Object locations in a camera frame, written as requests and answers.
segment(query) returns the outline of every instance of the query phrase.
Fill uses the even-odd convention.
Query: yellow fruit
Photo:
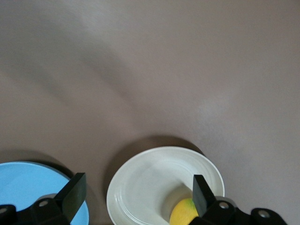
[[[193,199],[181,200],[173,209],[170,217],[170,225],[188,225],[198,216]]]

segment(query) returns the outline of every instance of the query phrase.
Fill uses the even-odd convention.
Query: white plate
[[[202,174],[216,196],[224,196],[217,168],[200,153],[180,147],[144,151],[114,175],[107,209],[115,225],[168,225],[181,199],[192,197],[194,174]]]
[[[70,180],[63,173],[43,164],[10,162],[0,164],[0,205],[12,204],[23,210],[45,195],[57,194]],[[89,211],[82,204],[71,225],[88,225]]]

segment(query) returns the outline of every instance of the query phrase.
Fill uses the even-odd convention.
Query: table surface
[[[1,1],[0,15],[0,162],[86,172],[91,225],[111,225],[126,160],[200,149],[243,211],[299,224],[299,1]]]

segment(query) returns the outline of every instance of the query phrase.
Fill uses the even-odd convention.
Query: blue plate
[[[23,210],[42,196],[58,193],[69,180],[63,173],[43,164],[0,164],[0,205],[12,204],[17,211]],[[88,224],[89,210],[84,201],[71,225]]]

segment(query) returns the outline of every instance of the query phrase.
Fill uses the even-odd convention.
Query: metal bolt head
[[[43,207],[43,206],[45,206],[47,204],[48,204],[48,201],[44,200],[44,201],[42,201],[42,202],[39,203],[39,207]]]
[[[226,202],[220,202],[219,206],[224,210],[229,208],[229,205]]]
[[[6,212],[7,211],[7,208],[5,207],[5,208],[0,208],[0,214],[1,213],[4,213],[4,212]]]
[[[265,210],[259,210],[258,214],[263,218],[270,218],[270,214]]]

